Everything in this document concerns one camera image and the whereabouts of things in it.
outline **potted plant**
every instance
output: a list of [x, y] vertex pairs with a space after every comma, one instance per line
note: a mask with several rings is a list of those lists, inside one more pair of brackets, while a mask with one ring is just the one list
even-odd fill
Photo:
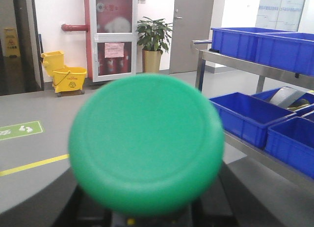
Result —
[[139, 34], [137, 44], [143, 45], [143, 72], [158, 73], [163, 50], [169, 51], [172, 23], [167, 24], [164, 19], [152, 20], [145, 16], [144, 18], [146, 20], [137, 22], [136, 29]]

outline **paper notice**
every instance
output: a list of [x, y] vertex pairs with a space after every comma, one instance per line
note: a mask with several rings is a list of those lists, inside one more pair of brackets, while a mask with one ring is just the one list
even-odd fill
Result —
[[105, 43], [105, 58], [124, 57], [124, 43]]

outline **blue storage bin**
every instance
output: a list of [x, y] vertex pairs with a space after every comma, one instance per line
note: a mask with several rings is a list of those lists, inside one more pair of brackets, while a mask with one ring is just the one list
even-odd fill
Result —
[[314, 34], [257, 34], [255, 62], [314, 76]]
[[211, 29], [213, 30], [212, 49], [227, 56], [249, 61], [255, 61], [257, 33], [286, 32], [260, 27], [213, 27]]
[[295, 115], [289, 110], [242, 93], [211, 98], [224, 129], [248, 143], [263, 148], [267, 128]]
[[314, 111], [309, 112], [309, 113], [307, 113], [307, 114], [304, 114], [304, 115], [302, 116], [302, 118], [306, 118], [306, 119], [311, 120], [311, 121], [314, 122]]
[[268, 130], [265, 151], [314, 178], [314, 122], [295, 117]]
[[[277, 91], [279, 91], [279, 89], [280, 88], [276, 88], [276, 89], [269, 90], [269, 91], [263, 91], [260, 93], [253, 94], [252, 96], [265, 101], [265, 100], [273, 97], [277, 93]], [[295, 110], [294, 112], [296, 113], [297, 116], [302, 116], [302, 115], [314, 110], [314, 95], [313, 94], [305, 93], [299, 99], [308, 100], [310, 102], [310, 105]]]

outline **green round cap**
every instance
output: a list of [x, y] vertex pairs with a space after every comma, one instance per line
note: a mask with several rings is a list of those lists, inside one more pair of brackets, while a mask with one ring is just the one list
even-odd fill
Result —
[[113, 81], [84, 104], [72, 125], [70, 162], [81, 187], [132, 216], [176, 211], [215, 179], [224, 135], [211, 103], [174, 77]]

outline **wet floor sign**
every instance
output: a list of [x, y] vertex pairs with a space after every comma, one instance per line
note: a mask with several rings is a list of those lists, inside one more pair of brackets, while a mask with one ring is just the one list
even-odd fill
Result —
[[15, 28], [4, 28], [5, 36], [5, 57], [19, 57], [20, 47]]

